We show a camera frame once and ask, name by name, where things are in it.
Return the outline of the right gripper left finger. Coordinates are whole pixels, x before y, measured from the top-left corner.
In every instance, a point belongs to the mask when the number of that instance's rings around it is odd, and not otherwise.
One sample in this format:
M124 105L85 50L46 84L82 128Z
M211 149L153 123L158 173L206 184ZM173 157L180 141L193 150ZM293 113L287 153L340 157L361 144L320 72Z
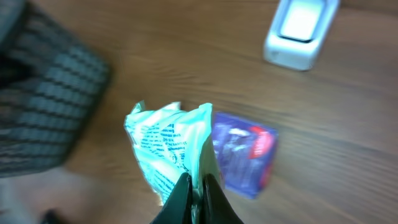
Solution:
M192 202L192 177L189 173L183 173L150 224L192 224Z

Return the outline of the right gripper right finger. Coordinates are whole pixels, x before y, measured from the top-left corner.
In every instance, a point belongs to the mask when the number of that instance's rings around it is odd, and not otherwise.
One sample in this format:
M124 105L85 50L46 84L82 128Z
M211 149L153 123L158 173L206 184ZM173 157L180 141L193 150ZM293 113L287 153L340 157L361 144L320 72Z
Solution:
M244 224L212 174L207 174L203 179L200 224Z

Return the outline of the purple Carefree pad pack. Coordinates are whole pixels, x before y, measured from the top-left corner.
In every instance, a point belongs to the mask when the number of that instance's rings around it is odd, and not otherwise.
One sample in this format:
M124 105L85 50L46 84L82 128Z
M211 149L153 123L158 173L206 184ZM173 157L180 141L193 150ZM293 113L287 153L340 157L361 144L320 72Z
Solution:
M256 198L271 176L278 138L274 128L232 114L215 113L213 147L226 188Z

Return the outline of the mint green wipes packet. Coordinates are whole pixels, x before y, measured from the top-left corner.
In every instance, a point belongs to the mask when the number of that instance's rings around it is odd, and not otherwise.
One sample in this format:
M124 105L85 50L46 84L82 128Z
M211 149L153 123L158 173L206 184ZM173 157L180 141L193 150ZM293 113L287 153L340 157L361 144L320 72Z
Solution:
M126 116L124 129L143 176L162 203L169 198L183 173L192 177L197 197L203 193L207 174L223 185L211 137L213 106L210 103L184 111L179 102L158 110L135 104Z

